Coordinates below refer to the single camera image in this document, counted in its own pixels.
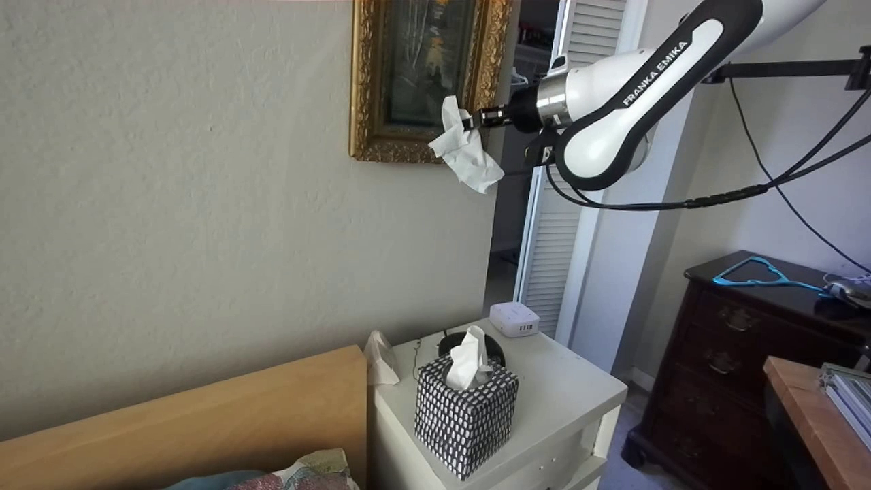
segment louvered closet door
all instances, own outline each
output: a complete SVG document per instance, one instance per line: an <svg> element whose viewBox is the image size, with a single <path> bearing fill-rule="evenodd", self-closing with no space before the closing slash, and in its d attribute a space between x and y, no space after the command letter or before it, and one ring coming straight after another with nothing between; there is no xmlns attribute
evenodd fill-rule
<svg viewBox="0 0 871 490"><path fill-rule="evenodd" d="M610 57L618 48L621 22L627 13L627 0L563 0L559 23L556 23L556 43L553 57L567 53L568 66L590 66L598 57ZM597 230L597 211L579 211L579 206L561 198L541 168L537 168L530 181L530 198L526 211L523 229L523 248L519 248L519 273L514 283L514 300L529 305L541 316L541 328L561 342L561 307L567 294L567 279L571 267L571 249L579 237L594 237Z"/></svg>

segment white nightstand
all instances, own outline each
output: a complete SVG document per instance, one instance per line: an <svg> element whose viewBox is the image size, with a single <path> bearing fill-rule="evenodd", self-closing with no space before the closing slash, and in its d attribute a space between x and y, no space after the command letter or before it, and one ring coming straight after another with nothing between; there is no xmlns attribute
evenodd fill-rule
<svg viewBox="0 0 871 490"><path fill-rule="evenodd" d="M597 488L614 433L627 387L559 346L546 335L497 341L506 366L519 379L511 435L465 481L414 433L417 371L435 360L429 335L395 346L399 383L376 387L376 488L379 490L575 490Z"/></svg>

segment baseboard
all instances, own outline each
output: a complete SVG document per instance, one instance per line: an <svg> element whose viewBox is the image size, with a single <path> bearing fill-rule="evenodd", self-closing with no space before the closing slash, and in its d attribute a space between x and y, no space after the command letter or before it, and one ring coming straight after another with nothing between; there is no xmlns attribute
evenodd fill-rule
<svg viewBox="0 0 871 490"><path fill-rule="evenodd" d="M653 376L647 376L646 371L632 366L629 380L646 391L653 391Z"/></svg>

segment gold picture frame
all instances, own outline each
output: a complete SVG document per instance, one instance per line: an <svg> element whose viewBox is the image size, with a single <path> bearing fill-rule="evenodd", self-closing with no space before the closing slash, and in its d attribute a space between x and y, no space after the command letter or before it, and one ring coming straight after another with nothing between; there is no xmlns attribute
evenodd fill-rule
<svg viewBox="0 0 871 490"><path fill-rule="evenodd" d="M354 0L352 158L435 160L442 101L496 105L514 0Z"/></svg>

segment framed painting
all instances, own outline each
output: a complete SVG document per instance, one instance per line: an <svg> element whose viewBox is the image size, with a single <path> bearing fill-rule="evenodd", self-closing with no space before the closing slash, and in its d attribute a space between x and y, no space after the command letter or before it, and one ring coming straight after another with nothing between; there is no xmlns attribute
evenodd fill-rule
<svg viewBox="0 0 871 490"><path fill-rule="evenodd" d="M435 160L442 101L496 105L514 0L354 0L352 158Z"/></svg>

